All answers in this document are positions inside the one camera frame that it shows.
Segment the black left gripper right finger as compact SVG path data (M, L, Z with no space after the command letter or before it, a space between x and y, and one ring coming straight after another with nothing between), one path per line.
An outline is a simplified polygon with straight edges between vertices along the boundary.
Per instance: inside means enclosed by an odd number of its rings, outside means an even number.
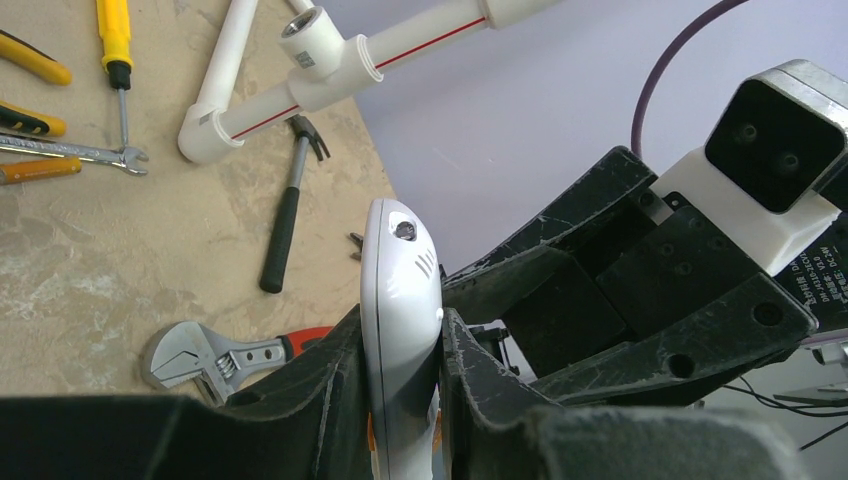
M444 312L449 479L807 479L778 425L733 410L563 407L508 372Z

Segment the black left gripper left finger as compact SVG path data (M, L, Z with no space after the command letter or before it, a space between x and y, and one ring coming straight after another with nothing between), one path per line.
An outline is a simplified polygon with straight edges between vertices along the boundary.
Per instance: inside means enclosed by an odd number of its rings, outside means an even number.
M11 397L5 479L365 479L360 314L218 408L189 396Z

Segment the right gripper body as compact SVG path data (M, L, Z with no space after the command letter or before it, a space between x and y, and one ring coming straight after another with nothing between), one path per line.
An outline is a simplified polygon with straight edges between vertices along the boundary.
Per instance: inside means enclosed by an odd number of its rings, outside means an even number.
M564 405L685 405L785 358L814 316L623 146L444 281L468 324L501 320Z

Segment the white remote control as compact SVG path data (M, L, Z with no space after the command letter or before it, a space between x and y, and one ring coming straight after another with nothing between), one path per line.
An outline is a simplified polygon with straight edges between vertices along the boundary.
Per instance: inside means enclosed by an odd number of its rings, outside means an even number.
M361 252L360 317L378 479L430 479L444 316L434 242L390 198L372 202Z

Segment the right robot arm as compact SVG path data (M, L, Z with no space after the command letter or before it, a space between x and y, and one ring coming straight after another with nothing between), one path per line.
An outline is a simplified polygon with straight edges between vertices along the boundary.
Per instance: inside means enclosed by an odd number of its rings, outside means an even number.
M444 284L467 324L500 320L563 405L682 406L847 321L847 221L767 278L616 147Z

